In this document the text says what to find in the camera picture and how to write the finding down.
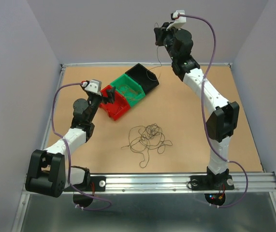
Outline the red plastic bin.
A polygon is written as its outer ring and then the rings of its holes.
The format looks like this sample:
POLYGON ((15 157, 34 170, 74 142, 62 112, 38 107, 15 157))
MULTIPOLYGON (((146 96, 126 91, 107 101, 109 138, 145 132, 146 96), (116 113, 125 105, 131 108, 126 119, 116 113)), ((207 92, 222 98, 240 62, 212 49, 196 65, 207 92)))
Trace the red plastic bin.
POLYGON ((120 119, 126 112, 130 110, 130 105, 126 98, 118 91, 115 91, 114 103, 101 103, 100 108, 103 109, 114 121, 120 119))

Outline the green plastic bin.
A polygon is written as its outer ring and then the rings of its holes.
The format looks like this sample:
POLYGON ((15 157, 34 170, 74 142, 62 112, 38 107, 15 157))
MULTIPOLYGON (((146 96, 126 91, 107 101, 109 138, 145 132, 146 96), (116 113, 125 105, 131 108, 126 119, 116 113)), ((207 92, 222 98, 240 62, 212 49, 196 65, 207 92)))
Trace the green plastic bin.
POLYGON ((142 87, 126 74, 122 74, 112 81, 110 85, 115 87, 116 91, 125 97, 131 108, 145 97, 142 87))

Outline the black plastic bin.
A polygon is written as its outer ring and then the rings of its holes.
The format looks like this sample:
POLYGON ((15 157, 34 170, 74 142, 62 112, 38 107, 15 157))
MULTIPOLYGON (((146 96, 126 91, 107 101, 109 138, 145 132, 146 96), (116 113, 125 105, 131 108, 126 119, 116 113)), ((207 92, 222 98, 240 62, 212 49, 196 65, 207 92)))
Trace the black plastic bin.
POLYGON ((159 85, 156 75, 140 63, 127 70, 125 74, 138 83, 146 95, 159 85))

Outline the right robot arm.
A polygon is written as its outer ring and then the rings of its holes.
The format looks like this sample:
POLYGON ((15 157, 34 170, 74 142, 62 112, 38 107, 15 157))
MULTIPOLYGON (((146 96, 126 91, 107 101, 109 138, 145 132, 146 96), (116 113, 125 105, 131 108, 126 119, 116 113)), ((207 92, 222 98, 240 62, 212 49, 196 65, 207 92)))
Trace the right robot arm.
POLYGON ((172 60, 175 75, 201 99, 206 138, 210 146, 210 159, 206 175, 192 175, 192 190, 233 190, 228 168, 228 150, 237 126, 240 106, 223 97, 205 78, 199 63, 191 55, 192 35, 165 22, 154 28, 155 44, 165 47, 172 60))

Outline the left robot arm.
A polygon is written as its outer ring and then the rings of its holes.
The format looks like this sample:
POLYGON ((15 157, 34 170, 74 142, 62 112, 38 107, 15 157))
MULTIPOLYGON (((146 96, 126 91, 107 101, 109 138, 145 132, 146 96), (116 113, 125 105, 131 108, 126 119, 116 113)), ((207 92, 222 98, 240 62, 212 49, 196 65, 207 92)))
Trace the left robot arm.
POLYGON ((33 151, 25 189, 42 195, 59 197, 64 189, 71 187, 79 190, 93 190, 88 168, 69 165, 71 154, 92 136, 92 122, 100 104, 114 103, 115 87, 101 92, 87 90, 88 99, 77 99, 73 103, 73 119, 68 132, 52 146, 33 151))

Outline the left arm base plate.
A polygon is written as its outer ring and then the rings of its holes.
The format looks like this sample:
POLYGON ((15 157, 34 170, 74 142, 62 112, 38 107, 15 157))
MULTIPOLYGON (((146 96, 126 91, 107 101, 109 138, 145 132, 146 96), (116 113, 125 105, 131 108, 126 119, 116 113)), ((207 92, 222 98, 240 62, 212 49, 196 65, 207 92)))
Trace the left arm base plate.
MULTIPOLYGON (((104 175, 93 175, 87 173, 86 175, 73 175, 71 176, 71 183, 77 189, 86 192, 104 192, 106 177, 104 175)), ((56 192, 62 193, 63 191, 73 191, 66 181, 56 185, 56 192)))

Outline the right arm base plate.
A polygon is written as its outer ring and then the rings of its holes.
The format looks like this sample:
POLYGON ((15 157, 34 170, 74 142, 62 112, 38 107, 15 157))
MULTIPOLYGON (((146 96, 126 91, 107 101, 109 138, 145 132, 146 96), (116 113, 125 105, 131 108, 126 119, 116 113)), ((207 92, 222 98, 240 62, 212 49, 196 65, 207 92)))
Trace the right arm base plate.
POLYGON ((213 177, 211 175, 191 175, 187 187, 193 191, 207 190, 234 190, 234 184, 229 185, 227 180, 231 177, 213 177))

